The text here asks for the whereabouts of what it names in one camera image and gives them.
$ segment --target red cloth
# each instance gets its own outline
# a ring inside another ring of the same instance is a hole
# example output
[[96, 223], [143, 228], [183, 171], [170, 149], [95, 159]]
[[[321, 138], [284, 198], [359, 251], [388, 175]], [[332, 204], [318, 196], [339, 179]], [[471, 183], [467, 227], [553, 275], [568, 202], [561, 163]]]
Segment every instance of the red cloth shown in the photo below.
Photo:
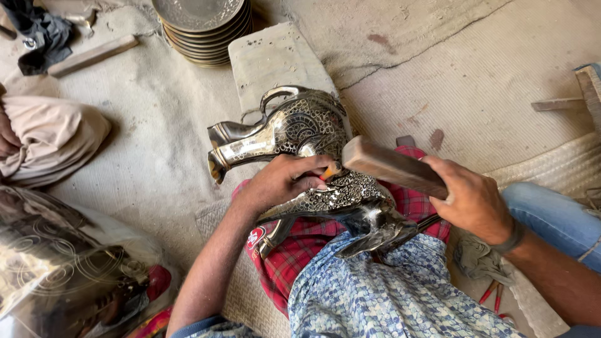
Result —
[[[411, 146], [400, 146], [395, 151], [422, 158], [426, 154]], [[232, 199], [250, 180], [242, 182], [232, 193]], [[387, 187], [397, 202], [397, 210], [405, 217], [419, 222], [434, 214], [436, 210], [430, 204], [428, 197], [420, 192], [401, 188], [388, 182], [380, 182]], [[266, 259], [261, 259], [257, 243], [265, 233], [273, 230], [276, 222], [263, 224], [263, 229], [251, 232], [245, 246], [246, 253], [253, 261], [259, 280], [267, 296], [271, 298], [275, 307], [288, 316], [288, 297], [296, 276], [309, 263], [309, 261], [334, 237], [346, 231], [344, 226], [336, 221], [329, 220], [322, 223], [311, 222], [300, 217], [292, 226], [290, 234], [279, 246], [274, 248]], [[448, 242], [451, 225], [447, 221], [434, 223], [424, 233]]]

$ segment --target wooden hammer handle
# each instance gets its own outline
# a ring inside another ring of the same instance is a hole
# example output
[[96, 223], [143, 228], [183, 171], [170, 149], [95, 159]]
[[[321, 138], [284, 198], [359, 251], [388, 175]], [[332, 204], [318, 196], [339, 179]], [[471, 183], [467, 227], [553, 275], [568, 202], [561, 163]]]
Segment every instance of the wooden hammer handle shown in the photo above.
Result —
[[342, 165], [440, 200], [448, 196], [447, 185], [428, 164], [377, 146], [363, 136], [355, 137], [344, 146]]

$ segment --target beige cloth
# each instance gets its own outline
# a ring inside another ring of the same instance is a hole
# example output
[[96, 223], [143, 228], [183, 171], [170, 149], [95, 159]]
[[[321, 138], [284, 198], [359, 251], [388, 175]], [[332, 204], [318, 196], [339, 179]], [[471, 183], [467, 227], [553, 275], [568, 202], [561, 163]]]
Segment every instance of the beige cloth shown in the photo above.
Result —
[[96, 152], [111, 124], [92, 106], [41, 96], [2, 97], [23, 146], [0, 161], [2, 181], [35, 188], [76, 171]]

